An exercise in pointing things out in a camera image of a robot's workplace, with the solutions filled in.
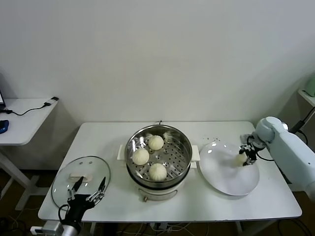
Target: computer mouse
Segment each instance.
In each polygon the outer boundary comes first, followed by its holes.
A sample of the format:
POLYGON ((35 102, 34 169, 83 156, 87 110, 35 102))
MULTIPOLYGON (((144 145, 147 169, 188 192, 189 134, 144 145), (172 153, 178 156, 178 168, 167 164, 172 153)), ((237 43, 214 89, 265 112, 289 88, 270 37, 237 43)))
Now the computer mouse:
POLYGON ((0 134, 3 134, 8 130, 9 127, 9 121, 7 119, 0 120, 0 134))

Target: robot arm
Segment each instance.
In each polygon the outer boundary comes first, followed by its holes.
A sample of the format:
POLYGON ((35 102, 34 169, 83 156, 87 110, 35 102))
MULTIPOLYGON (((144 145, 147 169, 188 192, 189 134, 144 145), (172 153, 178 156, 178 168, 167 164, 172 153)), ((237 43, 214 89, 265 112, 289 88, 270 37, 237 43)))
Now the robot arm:
POLYGON ((315 153, 301 139, 289 133, 275 117, 260 120, 256 130, 245 137, 247 142, 240 150, 240 154, 245 152, 248 157, 244 165, 255 162, 249 153, 266 147, 288 180, 315 201, 315 153))

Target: floor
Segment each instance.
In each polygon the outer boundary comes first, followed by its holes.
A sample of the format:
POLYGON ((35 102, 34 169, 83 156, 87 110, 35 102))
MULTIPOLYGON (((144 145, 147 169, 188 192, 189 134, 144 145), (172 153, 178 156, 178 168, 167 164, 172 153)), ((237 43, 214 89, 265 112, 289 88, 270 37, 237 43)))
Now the floor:
MULTIPOLYGON (((28 177, 32 175, 40 174, 40 179, 37 186, 39 187, 48 187, 51 185, 56 172, 24 172, 28 177)), ((9 175, 5 172, 0 171, 0 186, 3 188, 7 181, 10 179, 9 175)), ((20 196, 22 195, 24 189, 17 183, 13 182, 9 190, 4 195, 3 199, 0 201, 0 217, 6 217, 9 219, 9 229, 12 227, 14 219, 24 221, 27 229, 31 226, 42 226, 45 222, 40 220, 37 217, 38 209, 41 206, 41 203, 44 200, 43 196, 33 196, 30 198, 26 205, 26 209, 22 212, 15 211, 15 205, 17 204, 20 196)), ((306 194, 304 193, 294 193, 297 198, 302 210, 303 215, 299 218, 315 235, 315 203, 311 203, 306 194)), ((253 222, 243 222, 243 227, 246 229, 250 227, 253 222)), ((180 230, 182 227, 186 226, 186 223, 180 224, 179 226, 173 226, 174 230, 180 230)), ((19 227, 23 228, 23 223, 19 222, 19 227)), ((90 224, 85 223, 84 228, 89 229, 90 224)), ((281 229, 283 236, 304 236, 305 234, 299 227, 296 225, 296 221, 292 220, 283 220, 280 222, 279 227, 281 229)), ((236 236, 237 229, 235 223, 233 222, 222 222, 222 223, 191 223, 180 231, 175 232, 154 232, 149 225, 146 224, 97 224, 95 229, 95 236, 103 235, 136 235, 137 232, 140 232, 139 235, 162 235, 162 236, 236 236)), ((18 230, 9 231, 3 233, 3 226, 0 224, 0 236, 20 236, 22 232, 18 230)), ((261 231, 257 236, 281 236, 278 230, 278 223, 274 223, 265 230, 261 231)))

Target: steamed bun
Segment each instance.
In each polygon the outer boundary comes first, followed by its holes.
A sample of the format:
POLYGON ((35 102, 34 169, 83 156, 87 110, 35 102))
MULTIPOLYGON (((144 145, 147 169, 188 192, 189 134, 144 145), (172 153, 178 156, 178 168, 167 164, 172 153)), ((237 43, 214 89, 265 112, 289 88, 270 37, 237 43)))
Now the steamed bun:
POLYGON ((243 154, 237 154, 235 159, 234 159, 234 165, 237 167, 243 166, 243 163, 246 162, 247 156, 245 153, 243 154))
POLYGON ((160 150, 164 145, 164 140, 161 136, 154 135, 149 138, 148 144, 149 148, 151 148, 152 150, 160 150))
POLYGON ((149 169, 149 176, 153 181, 163 181, 167 176, 166 168, 160 163, 155 163, 149 169))
POLYGON ((149 160, 149 152, 145 150, 144 148, 138 149, 132 155, 132 161, 138 166, 146 164, 148 160, 149 160))

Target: usb cable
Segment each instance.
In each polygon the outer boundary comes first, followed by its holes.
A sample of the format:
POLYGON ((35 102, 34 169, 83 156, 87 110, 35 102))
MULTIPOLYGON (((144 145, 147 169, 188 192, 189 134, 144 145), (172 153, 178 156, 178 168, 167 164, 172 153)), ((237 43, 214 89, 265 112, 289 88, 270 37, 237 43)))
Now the usb cable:
POLYGON ((32 108, 32 109, 29 109, 21 114, 19 113, 16 113, 15 111, 13 110, 1 110, 0 113, 6 113, 6 114, 16 114, 17 116, 24 116, 26 113, 30 112, 30 111, 34 111, 34 110, 39 110, 39 109, 42 109, 44 107, 48 107, 48 106, 51 106, 52 104, 54 104, 55 102, 57 102, 59 100, 59 98, 57 97, 52 97, 50 100, 48 100, 47 102, 44 102, 44 104, 41 106, 41 107, 37 107, 37 108, 32 108))

